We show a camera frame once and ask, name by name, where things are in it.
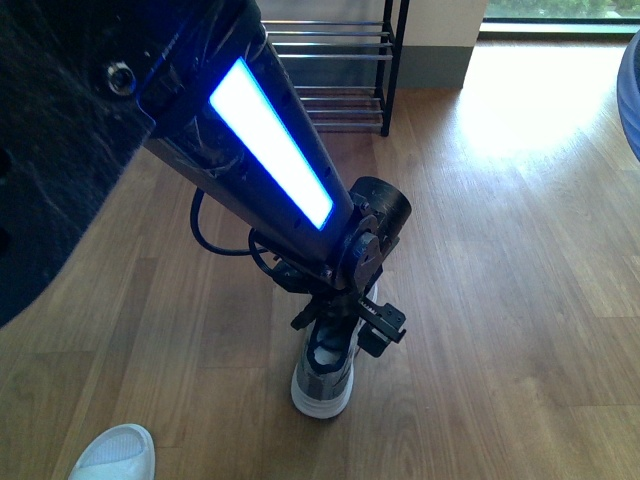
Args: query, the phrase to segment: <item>window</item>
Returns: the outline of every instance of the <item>window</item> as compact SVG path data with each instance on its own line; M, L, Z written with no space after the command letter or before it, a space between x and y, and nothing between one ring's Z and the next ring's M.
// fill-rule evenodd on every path
M486 18L513 20L640 20L640 0L489 0Z

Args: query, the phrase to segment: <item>wire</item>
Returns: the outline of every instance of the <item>wire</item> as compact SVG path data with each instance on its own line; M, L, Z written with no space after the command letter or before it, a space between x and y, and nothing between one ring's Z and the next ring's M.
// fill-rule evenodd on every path
M267 263L262 259L260 253L264 253L266 251L264 248L257 248L255 241L256 229L252 228L249 231L249 251L251 252L251 257L253 257L253 261L256 262L256 265L262 270L264 273L269 275L271 278L274 278L275 272L267 265Z
M224 255L226 257L246 257L249 255L254 256L254 252L252 250L229 250L226 248L217 247L207 242L207 240L202 236L202 232L200 231L200 207L202 206L203 198L204 191L200 188L196 188L196 191L193 194L193 200L191 201L191 213L189 217L191 223L191 233L193 233L194 238L200 244L200 246L202 246L202 248L208 250L209 252L215 253L216 255ZM258 258L260 258L261 253L266 253L268 251L266 248L257 248L255 246L255 243L253 244L253 249L255 250L255 254L258 256Z

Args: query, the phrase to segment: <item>blue light strip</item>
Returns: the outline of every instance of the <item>blue light strip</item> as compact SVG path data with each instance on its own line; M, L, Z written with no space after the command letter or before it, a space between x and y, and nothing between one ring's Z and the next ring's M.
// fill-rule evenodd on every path
M309 221L322 230L333 200L242 58L213 91L209 103Z

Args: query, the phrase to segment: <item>grey sneaker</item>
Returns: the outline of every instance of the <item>grey sneaker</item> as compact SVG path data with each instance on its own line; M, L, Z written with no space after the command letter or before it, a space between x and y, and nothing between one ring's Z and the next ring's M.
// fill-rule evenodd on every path
M369 292L376 301L378 286ZM339 415L353 390L353 359L363 320L341 318L336 322L313 322L291 379L291 398L309 417L327 419Z

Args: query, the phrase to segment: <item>metal rod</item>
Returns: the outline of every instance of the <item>metal rod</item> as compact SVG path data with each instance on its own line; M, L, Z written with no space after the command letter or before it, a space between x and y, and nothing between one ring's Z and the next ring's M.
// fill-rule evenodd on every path
M307 110L309 115L382 115L382 110Z
M391 13L393 12L393 0L385 0L384 13L382 14L383 22L391 22Z
M392 0L386 0L385 2L385 24L382 26L383 30L387 30L389 32L392 31L391 28L391 22L387 20L387 16L391 15L391 6L392 6ZM384 44L384 43L389 43L390 37L380 37L380 45ZM380 50L378 50L378 54L380 55L384 55L387 53L387 49L380 47ZM384 76L385 76L385 69L386 69L386 62L378 62L378 65L376 67L376 95L379 97L382 97L384 95L383 93L383 89L384 89Z
M302 58L306 60L393 60L393 55L363 55L363 54L302 54L283 53L280 58Z
M375 102L379 98L372 97L302 97L303 102Z
M318 86L309 86L309 85L300 85L294 87L298 90L374 90L375 87L371 87L369 85L359 87L359 86L334 86L334 85L318 85Z
M404 41L405 26L407 24L407 14L409 12L409 0L401 0L400 12L398 13L398 30L396 32L395 47L393 52L393 60L391 62L391 72L389 77L389 87L387 89L387 98L385 100L385 115L383 126L380 134L383 137L389 135L391 126L391 113L393 112L393 102L396 96L396 87L398 83L398 71L400 69L400 56L402 55L402 44Z
M328 32L326 30L309 32L309 31L291 31L278 30L269 32L270 36L309 36L309 37L388 37L389 32Z
M376 95L378 98L380 98L380 108L382 110L384 110L384 112L387 112L387 100L385 98L385 94L384 94L384 89L380 89L380 94L378 95L378 91L376 90L374 92L374 95Z
M349 47L349 48L391 48L393 43L321 43L321 42L273 42L274 47Z
M381 123L323 123L323 122L314 122L314 126L316 127L331 127L331 128L381 128Z
M393 27L391 25L389 25L389 28L386 29L385 31L389 33L389 35L387 36L387 41L389 43L393 44L393 46L395 47L397 41L396 41L396 37L395 37L395 35L393 33Z
M353 21L353 22L332 22L325 20L263 20L264 25L382 25L384 22L376 21Z

